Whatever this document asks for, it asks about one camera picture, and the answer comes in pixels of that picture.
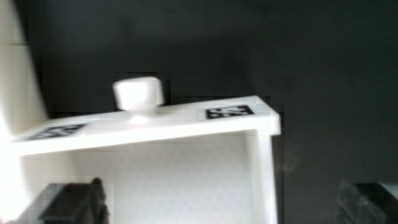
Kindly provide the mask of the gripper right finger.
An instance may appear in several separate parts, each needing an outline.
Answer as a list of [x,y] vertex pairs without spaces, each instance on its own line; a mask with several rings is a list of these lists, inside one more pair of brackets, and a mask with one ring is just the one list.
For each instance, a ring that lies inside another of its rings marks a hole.
[[337,224],[398,224],[398,182],[342,182]]

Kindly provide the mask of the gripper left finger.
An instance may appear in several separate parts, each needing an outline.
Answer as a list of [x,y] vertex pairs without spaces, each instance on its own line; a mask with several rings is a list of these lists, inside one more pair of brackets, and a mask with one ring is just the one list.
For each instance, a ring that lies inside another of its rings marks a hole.
[[43,224],[109,224],[104,182],[70,183],[40,215]]

